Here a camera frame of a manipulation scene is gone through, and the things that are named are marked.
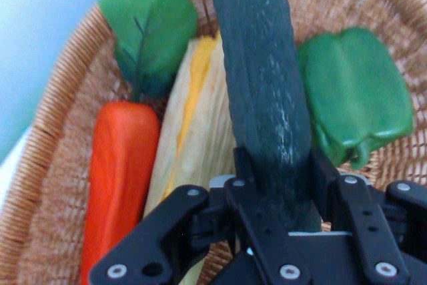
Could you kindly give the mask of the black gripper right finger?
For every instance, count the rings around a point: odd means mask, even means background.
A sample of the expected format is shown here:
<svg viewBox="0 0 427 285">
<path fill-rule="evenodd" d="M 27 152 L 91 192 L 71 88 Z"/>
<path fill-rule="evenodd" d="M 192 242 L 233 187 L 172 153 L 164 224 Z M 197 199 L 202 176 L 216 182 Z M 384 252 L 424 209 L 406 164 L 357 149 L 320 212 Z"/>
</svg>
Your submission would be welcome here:
<svg viewBox="0 0 427 285">
<path fill-rule="evenodd" d="M 426 283 L 426 186 L 397 180 L 381 191 L 310 152 L 312 199 L 333 230 L 352 236 L 362 284 Z"/>
</svg>

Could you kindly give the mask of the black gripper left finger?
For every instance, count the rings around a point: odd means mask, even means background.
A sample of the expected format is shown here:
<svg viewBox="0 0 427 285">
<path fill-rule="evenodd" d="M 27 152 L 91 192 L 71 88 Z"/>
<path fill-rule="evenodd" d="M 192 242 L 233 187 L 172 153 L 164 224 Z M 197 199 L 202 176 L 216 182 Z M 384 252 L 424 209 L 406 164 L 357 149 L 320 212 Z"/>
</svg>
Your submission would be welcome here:
<svg viewBox="0 0 427 285">
<path fill-rule="evenodd" d="M 287 232 L 257 193 L 248 152 L 234 150 L 236 175 L 216 188 L 176 188 L 89 273 L 90 284 L 178 284 L 217 242 L 241 250 L 214 284 L 311 284 Z"/>
</svg>

